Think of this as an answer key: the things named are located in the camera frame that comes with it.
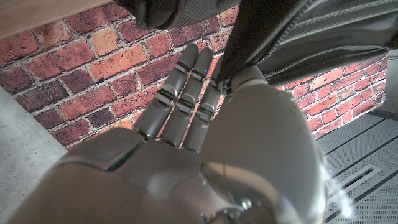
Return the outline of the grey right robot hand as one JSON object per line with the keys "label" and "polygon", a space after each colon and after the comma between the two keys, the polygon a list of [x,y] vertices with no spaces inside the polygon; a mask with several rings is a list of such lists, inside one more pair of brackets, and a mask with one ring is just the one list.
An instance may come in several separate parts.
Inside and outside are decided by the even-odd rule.
{"label": "grey right robot hand", "polygon": [[292,96],[251,66],[218,107],[212,59],[186,46],[132,128],[76,145],[9,222],[322,223],[323,153]]}

